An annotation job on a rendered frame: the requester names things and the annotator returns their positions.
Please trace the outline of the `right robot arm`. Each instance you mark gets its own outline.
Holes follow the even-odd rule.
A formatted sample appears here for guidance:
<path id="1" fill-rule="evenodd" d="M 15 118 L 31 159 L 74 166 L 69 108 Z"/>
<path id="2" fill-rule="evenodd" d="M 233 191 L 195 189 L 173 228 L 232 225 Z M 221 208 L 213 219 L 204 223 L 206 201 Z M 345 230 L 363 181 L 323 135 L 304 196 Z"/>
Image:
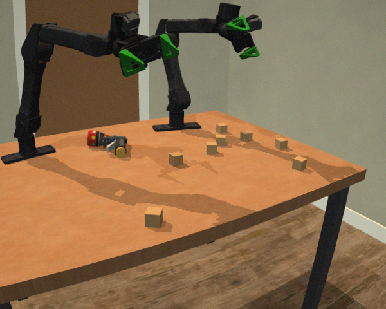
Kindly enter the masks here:
<path id="1" fill-rule="evenodd" d="M 19 152 L 2 156 L 1 160 L 4 164 L 56 152 L 51 145 L 36 148 L 33 134 L 41 126 L 39 97 L 42 76 L 46 63 L 53 55 L 54 44 L 73 48 L 94 57 L 113 53 L 120 58 L 118 54 L 120 48 L 148 37 L 137 34 L 139 23 L 139 14 L 128 11 L 112 13 L 108 35 L 64 28 L 57 26 L 57 23 L 32 24 L 21 48 L 24 60 L 24 82 L 14 133 L 14 137 L 18 139 Z"/>

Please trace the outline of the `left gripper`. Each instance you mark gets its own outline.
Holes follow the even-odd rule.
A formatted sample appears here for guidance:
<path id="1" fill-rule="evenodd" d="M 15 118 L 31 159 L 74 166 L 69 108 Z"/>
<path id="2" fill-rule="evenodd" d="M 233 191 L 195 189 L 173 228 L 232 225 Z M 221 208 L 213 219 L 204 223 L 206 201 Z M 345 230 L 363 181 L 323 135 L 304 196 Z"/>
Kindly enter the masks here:
<path id="1" fill-rule="evenodd" d="M 239 55 L 242 60 L 249 57 L 258 57 L 260 55 L 257 47 L 254 45 L 251 34 L 247 32 L 248 30 L 250 30 L 250 27 L 243 15 L 226 23 L 226 28 L 224 30 L 225 37 L 231 41 L 235 52 L 239 53 L 246 47 L 249 47 Z"/>

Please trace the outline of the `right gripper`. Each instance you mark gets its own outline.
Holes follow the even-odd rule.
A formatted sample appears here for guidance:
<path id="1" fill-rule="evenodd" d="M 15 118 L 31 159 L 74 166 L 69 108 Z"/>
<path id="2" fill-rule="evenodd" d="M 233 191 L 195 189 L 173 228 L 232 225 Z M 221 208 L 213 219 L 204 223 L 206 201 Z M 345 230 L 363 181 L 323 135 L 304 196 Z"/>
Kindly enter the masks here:
<path id="1" fill-rule="evenodd" d="M 158 44 L 160 44 L 164 60 L 179 55 L 179 50 L 172 44 L 167 34 L 152 35 L 120 49 L 119 61 L 123 76 L 128 77 L 146 70 L 145 67 L 148 67 L 147 63 L 155 61 L 156 59 L 161 59 L 160 52 L 158 51 Z M 174 50 L 174 53 L 171 53 L 169 47 Z"/>

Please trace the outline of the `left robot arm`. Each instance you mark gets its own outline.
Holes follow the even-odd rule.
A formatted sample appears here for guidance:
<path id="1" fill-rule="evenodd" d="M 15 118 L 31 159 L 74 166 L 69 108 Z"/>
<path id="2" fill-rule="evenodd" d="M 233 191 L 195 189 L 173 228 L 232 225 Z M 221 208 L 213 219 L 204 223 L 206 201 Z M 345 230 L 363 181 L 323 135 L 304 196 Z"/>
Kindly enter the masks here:
<path id="1" fill-rule="evenodd" d="M 220 3 L 218 15 L 216 15 L 215 19 L 179 19 L 179 21 L 161 19 L 155 35 L 167 34 L 175 47 L 179 46 L 179 33 L 218 33 L 226 38 L 224 35 L 226 23 L 238 18 L 239 11 L 240 6 Z M 248 32 L 262 29 L 262 21 L 258 15 L 253 14 L 247 17 L 246 21 L 250 27 Z M 155 132 L 201 129 L 197 122 L 184 123 L 184 109 L 190 106 L 191 99 L 181 76 L 178 56 L 164 60 L 160 44 L 158 44 L 158 51 L 160 51 L 163 59 L 169 86 L 169 105 L 167 106 L 167 111 L 170 112 L 169 124 L 153 125 L 152 128 Z"/>

